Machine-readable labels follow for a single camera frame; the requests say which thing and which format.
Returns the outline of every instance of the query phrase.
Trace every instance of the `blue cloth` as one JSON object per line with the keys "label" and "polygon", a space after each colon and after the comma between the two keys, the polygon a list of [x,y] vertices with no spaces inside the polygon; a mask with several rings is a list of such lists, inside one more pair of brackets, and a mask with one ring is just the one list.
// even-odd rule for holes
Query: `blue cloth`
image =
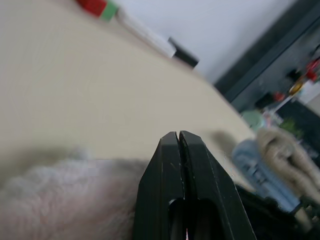
{"label": "blue cloth", "polygon": [[275,199],[278,206],[288,212],[300,203],[299,198],[263,162],[256,141],[248,139],[236,146],[232,151],[232,161],[262,198]]}

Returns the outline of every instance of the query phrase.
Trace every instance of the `fluffy pink fabric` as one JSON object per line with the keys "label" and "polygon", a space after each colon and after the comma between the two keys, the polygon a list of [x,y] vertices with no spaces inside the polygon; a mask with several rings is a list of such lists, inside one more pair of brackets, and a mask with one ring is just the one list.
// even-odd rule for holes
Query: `fluffy pink fabric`
{"label": "fluffy pink fabric", "polygon": [[146,166],[69,159],[35,167],[0,191],[0,239],[130,240]]}

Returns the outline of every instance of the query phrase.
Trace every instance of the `table surface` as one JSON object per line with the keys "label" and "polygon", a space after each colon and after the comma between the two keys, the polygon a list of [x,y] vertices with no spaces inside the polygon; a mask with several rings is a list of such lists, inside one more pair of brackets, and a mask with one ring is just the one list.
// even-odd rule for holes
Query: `table surface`
{"label": "table surface", "polygon": [[187,130],[250,188],[229,155],[254,134],[187,67],[73,1],[1,1],[0,18],[2,162],[27,149],[74,146],[97,158],[149,160],[162,136]]}

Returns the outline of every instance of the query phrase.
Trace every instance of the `beige table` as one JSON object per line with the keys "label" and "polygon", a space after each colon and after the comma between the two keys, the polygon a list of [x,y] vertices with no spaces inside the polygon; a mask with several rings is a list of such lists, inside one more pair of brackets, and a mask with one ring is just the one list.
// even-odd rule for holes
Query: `beige table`
{"label": "beige table", "polygon": [[187,67],[73,1],[1,1],[0,16],[2,163],[74,146],[97,158],[150,159],[163,135],[187,130],[248,186],[228,157],[253,133]]}

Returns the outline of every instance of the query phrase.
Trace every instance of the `beige knitted fabric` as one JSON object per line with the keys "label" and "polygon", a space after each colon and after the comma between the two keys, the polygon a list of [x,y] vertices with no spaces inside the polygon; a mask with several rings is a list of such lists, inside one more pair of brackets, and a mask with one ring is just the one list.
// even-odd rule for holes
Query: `beige knitted fabric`
{"label": "beige knitted fabric", "polygon": [[320,204],[320,170],[293,135],[280,128],[261,128],[257,143],[262,159],[300,197]]}

